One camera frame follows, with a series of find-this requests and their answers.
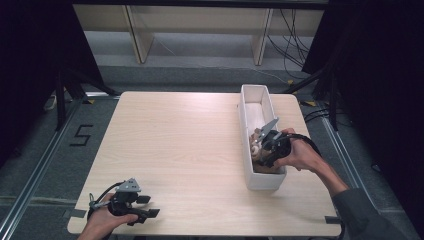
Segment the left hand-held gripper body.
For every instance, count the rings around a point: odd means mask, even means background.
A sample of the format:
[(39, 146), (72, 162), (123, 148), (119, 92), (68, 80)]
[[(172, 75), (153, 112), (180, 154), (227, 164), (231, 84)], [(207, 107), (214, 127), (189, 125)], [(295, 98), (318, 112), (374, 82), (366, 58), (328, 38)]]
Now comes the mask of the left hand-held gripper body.
[(114, 189), (115, 193), (110, 198), (108, 205), (109, 212), (114, 216), (134, 214), (141, 217), (141, 210), (132, 207), (132, 204), (139, 200), (139, 193), (141, 192), (136, 179), (130, 178), (129, 180), (118, 183)]

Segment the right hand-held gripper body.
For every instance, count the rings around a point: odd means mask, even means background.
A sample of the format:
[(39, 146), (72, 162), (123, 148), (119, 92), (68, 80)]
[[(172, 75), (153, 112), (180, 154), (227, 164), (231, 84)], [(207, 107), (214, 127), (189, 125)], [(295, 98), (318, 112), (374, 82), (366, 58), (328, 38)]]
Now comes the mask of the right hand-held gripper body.
[(259, 141), (262, 143), (262, 148), (266, 153), (273, 154), (273, 163), (279, 159), (286, 157), (291, 151), (289, 136), (274, 129), (279, 118), (271, 120), (261, 129)]

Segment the brown sock with white toe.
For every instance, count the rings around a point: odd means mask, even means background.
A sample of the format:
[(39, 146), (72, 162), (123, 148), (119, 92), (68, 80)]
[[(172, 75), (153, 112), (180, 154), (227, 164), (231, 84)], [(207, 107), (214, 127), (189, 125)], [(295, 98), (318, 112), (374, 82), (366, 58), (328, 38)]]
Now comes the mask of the brown sock with white toe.
[(263, 173), (263, 174), (279, 174), (281, 172), (280, 167), (273, 166), (271, 168), (266, 166), (261, 166), (258, 164), (257, 160), (252, 161), (253, 170), (257, 173)]
[(259, 141), (261, 131), (256, 128), (249, 137), (250, 154), (252, 161), (258, 161), (266, 151), (262, 148), (262, 143)]

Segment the white rectangular storage box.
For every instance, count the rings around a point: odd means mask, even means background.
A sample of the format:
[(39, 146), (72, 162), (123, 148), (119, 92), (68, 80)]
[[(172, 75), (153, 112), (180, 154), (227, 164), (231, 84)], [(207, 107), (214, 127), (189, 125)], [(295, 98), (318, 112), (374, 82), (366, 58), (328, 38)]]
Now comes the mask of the white rectangular storage box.
[(238, 111), (246, 186), (249, 190), (276, 191), (286, 176), (286, 169), (279, 168), (276, 173), (256, 171), (252, 160), (253, 141), (249, 141), (256, 129), (276, 119), (268, 88), (264, 85), (243, 85)]

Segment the person's right hand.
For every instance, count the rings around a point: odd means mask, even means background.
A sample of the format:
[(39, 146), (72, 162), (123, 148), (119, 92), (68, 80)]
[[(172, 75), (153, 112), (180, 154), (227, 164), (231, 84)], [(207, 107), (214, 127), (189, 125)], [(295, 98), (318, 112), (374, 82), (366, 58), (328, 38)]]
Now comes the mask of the person's right hand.
[(274, 162), (275, 167), (292, 166), (298, 171), (309, 170), (316, 174), (327, 167), (323, 158), (304, 140), (290, 138), (290, 144), (290, 153), (286, 157), (277, 159)]

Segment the person's left hand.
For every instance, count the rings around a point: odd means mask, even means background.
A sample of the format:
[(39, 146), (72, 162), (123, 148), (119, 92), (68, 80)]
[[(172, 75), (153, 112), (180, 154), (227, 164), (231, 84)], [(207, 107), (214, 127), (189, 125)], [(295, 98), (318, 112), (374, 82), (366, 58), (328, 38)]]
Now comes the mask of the person's left hand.
[(101, 232), (108, 235), (120, 225), (135, 222), (137, 219), (138, 216), (134, 214), (114, 216), (107, 207), (102, 207), (92, 213), (82, 232)]

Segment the black metal stand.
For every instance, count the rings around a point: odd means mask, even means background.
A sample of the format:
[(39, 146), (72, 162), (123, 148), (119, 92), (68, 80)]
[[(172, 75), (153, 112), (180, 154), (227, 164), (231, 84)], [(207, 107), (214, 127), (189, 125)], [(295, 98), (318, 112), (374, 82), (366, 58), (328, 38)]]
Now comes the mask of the black metal stand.
[(331, 68), (324, 67), (316, 73), (310, 75), (306, 79), (297, 84), (290, 86), (284, 90), (284, 94), (293, 94), (294, 92), (306, 87), (307, 85), (316, 82), (312, 91), (312, 96), (315, 100), (328, 100), (329, 101), (329, 121), (334, 131), (338, 130), (337, 127), (337, 81), (336, 76)]
[(56, 130), (60, 130), (66, 123), (66, 108), (65, 108), (65, 91), (68, 91), (73, 99), (82, 100), (87, 98), (86, 92), (83, 90), (81, 84), (87, 83), (98, 90), (106, 93), (109, 96), (120, 96), (121, 93), (107, 87), (102, 78), (95, 79), (88, 75), (71, 69), (62, 68), (55, 80), (55, 93), (57, 101), (57, 126)]

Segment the black curtain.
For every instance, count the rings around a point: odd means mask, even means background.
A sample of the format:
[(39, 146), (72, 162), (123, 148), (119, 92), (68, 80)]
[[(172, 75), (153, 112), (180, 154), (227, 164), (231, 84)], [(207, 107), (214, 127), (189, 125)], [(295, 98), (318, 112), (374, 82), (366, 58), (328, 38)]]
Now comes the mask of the black curtain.
[(0, 167), (61, 74), (103, 84), (72, 0), (0, 0)]
[(303, 70), (329, 60), (358, 13), (337, 86), (418, 235), (424, 239), (424, 0), (328, 0)]

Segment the beige wooden shelf unit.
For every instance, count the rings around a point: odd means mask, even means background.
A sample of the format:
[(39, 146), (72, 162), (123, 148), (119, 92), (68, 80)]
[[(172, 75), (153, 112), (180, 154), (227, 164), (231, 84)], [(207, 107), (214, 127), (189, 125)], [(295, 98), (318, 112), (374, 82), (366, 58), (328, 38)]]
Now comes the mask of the beige wooden shelf unit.
[(251, 37), (253, 62), (264, 58), (268, 35), (313, 37), (321, 22), (321, 10), (284, 8), (216, 8), (75, 4), (85, 31), (127, 32), (135, 58), (147, 60), (157, 33), (232, 34)]

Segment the metal floor rail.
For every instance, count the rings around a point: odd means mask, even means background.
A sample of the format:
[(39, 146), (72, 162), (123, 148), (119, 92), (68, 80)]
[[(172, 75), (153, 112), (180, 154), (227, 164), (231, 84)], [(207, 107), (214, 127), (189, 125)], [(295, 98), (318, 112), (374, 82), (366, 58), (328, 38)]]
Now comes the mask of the metal floor rail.
[(339, 133), (333, 129), (332, 125), (330, 124), (330, 121), (326, 118), (322, 119), (322, 123), (326, 129), (327, 135), (329, 136), (333, 147), (335, 148), (337, 155), (343, 165), (343, 168), (347, 174), (347, 177), (349, 179), (349, 183), (352, 187), (355, 188), (360, 188), (362, 189), (368, 200), (371, 202), (372, 206), (378, 211), (380, 212), (380, 210), (376, 207), (375, 201), (371, 198), (371, 195), (368, 191), (368, 189), (366, 188), (362, 178), (359, 176), (359, 173), (356, 169), (356, 167), (353, 164), (352, 158), (344, 144), (344, 142), (342, 141)]
[(69, 103), (68, 108), (65, 110), (64, 122), (60, 123), (58, 128), (54, 127), (54, 131), (48, 140), (47, 146), (44, 148), (42, 155), (37, 159), (37, 163), (31, 170), (28, 178), (25, 180), (23, 187), (15, 197), (10, 197), (8, 200), (10, 203), (10, 209), (0, 222), (0, 240), (10, 240), (13, 236), (15, 229), (29, 206), (29, 203), (31, 202), (40, 182), (46, 174), (52, 162), (53, 155), (57, 152), (69, 124), (75, 113), (80, 108), (81, 103), (81, 100), (73, 100)]

